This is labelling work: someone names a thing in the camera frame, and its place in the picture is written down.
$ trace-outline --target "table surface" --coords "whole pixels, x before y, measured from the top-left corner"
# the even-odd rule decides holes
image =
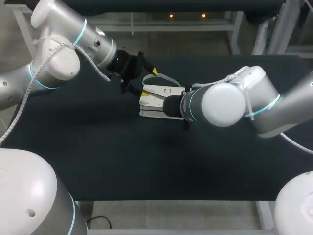
[[[149,59],[181,84],[259,65],[282,94],[309,72],[294,56]],[[286,132],[308,148],[312,133],[312,122]],[[244,118],[184,131],[178,120],[140,117],[138,97],[121,94],[116,79],[105,82],[85,61],[78,77],[29,99],[3,147],[42,156],[75,200],[274,200],[290,179],[313,169],[313,156],[281,137],[256,136]]]
[[[81,15],[104,12],[204,12],[244,11],[252,23],[276,16],[286,0],[63,0]],[[26,4],[31,10],[39,0],[5,0],[5,4]]]

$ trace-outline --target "screw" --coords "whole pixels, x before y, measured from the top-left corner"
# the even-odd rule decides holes
[[[96,41],[94,41],[94,45],[95,45],[96,47],[98,47],[98,46],[101,45],[101,42],[100,42],[99,40],[96,40]]]

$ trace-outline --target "robotic arm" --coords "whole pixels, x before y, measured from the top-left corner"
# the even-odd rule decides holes
[[[22,100],[35,72],[60,44],[66,47],[55,53],[40,72],[31,94],[55,90],[74,78],[80,69],[80,61],[75,53],[78,48],[100,71],[107,69],[110,73],[118,74],[123,79],[123,91],[131,80],[141,74],[142,68],[157,74],[141,52],[138,56],[131,56],[117,50],[112,38],[60,0],[41,0],[32,14],[31,24],[41,31],[40,39],[36,40],[37,55],[29,64],[0,75],[0,110]]]
[[[259,66],[246,66],[222,81],[194,84],[193,88],[180,100],[165,100],[164,112],[179,102],[176,116],[220,127],[231,126],[244,116],[262,138],[279,135],[313,118],[313,74],[283,95]]]

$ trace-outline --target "white robotic arm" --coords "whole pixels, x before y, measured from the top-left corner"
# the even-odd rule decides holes
[[[80,62],[75,49],[87,57],[107,81],[110,79],[100,71],[107,69],[119,75],[123,80],[121,87],[125,90],[143,68],[157,74],[141,52],[132,56],[117,50],[112,38],[60,0],[40,0],[32,14],[31,24],[41,31],[40,39],[35,41],[37,55],[28,65],[0,74],[0,110],[21,102],[36,71],[62,44],[65,47],[53,55],[36,77],[31,94],[55,90],[77,75]]]

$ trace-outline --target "gray floor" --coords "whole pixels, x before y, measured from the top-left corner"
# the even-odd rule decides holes
[[[13,14],[0,4],[0,73],[31,60]],[[249,54],[253,49],[255,28],[246,22],[240,48]],[[223,32],[215,33],[110,33],[119,48],[130,53],[146,54],[229,55],[228,40]],[[0,134],[8,125],[14,108],[0,112]],[[259,229],[256,206],[249,201],[97,201],[92,215],[107,216],[114,229]],[[103,219],[92,222],[94,229],[108,228]]]

